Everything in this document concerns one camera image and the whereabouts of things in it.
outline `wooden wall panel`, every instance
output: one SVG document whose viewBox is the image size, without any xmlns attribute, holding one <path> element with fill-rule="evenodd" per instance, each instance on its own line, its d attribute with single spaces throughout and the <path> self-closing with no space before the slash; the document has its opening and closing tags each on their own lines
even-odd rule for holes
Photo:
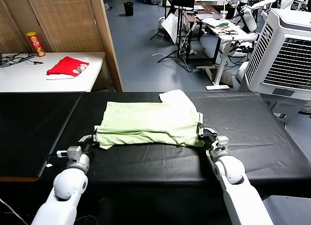
<svg viewBox="0 0 311 225">
<path fill-rule="evenodd" d="M 29 0 L 55 52 L 102 52 L 89 0 Z"/>
<path fill-rule="evenodd" d="M 19 27 L 21 34 L 25 37 L 26 43 L 30 46 L 31 50 L 34 49 L 28 41 L 26 33 L 36 32 L 43 49 L 46 52 L 52 52 L 52 49 L 35 17 L 34 11 L 32 10 L 28 0 L 5 0 L 13 19 Z"/>
<path fill-rule="evenodd" d="M 91 0 L 91 3 L 93 6 L 98 30 L 103 42 L 104 51 L 106 53 L 107 64 L 109 67 L 112 84 L 114 85 L 116 91 L 122 92 L 122 80 L 119 72 L 119 65 L 117 63 L 115 49 L 112 42 L 106 11 L 104 10 L 104 1 Z"/>
<path fill-rule="evenodd" d="M 29 47 L 14 24 L 4 0 L 0 0 L 0 52 L 29 52 Z"/>
</svg>

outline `pringles can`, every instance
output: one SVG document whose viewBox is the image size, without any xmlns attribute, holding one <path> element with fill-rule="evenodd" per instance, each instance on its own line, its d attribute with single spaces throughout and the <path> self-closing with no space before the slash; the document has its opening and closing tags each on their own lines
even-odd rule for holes
<svg viewBox="0 0 311 225">
<path fill-rule="evenodd" d="M 35 32 L 28 32 L 27 36 L 31 44 L 35 48 L 35 52 L 37 53 L 37 56 L 45 56 L 45 52 L 43 50 L 41 43 L 39 42 L 37 34 Z"/>
</svg>

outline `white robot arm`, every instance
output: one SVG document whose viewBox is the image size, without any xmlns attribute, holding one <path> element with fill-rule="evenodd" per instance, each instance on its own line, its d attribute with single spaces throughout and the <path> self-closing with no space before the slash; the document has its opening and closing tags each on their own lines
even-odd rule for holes
<svg viewBox="0 0 311 225">
<path fill-rule="evenodd" d="M 95 135 L 84 136 L 78 147 L 58 151 L 58 157 L 67 157 L 67 168 L 56 176 L 47 201 L 40 207 L 32 225 L 73 225 L 77 206 L 87 187 L 91 148 L 99 146 Z"/>
<path fill-rule="evenodd" d="M 229 139 L 211 128 L 201 128 L 199 139 L 224 192 L 224 201 L 233 225 L 273 225 L 256 189 L 249 183 L 243 163 L 228 152 Z"/>
<path fill-rule="evenodd" d="M 246 32 L 255 31 L 257 28 L 257 24 L 254 20 L 254 17 L 252 16 L 252 10 L 256 10 L 264 5 L 273 3 L 275 1 L 276 0 L 263 0 L 254 4 L 253 6 L 248 6 L 248 0 L 240 0 L 240 4 L 237 8 L 239 13 L 235 17 L 242 16 L 244 25 L 246 25 L 246 27 L 244 28 Z"/>
</svg>

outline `white fan grille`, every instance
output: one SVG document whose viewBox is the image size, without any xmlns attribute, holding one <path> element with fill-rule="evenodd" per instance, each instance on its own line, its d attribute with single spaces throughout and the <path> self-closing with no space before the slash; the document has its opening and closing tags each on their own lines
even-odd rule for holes
<svg viewBox="0 0 311 225">
<path fill-rule="evenodd" d="M 311 90 L 311 41 L 286 38 L 263 82 Z"/>
<path fill-rule="evenodd" d="M 273 32 L 272 27 L 269 24 L 266 24 L 266 27 L 257 43 L 256 51 L 253 53 L 252 59 L 250 60 L 245 73 L 247 83 L 250 83 L 252 80 L 261 58 L 270 42 Z"/>
</svg>

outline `air cooler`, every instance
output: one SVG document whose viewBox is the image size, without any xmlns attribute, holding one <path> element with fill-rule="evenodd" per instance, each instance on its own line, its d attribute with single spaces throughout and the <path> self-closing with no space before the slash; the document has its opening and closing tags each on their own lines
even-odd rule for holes
<svg viewBox="0 0 311 225">
<path fill-rule="evenodd" d="M 280 121 L 311 100 L 311 13 L 272 9 L 240 91 L 259 92 Z"/>
</svg>

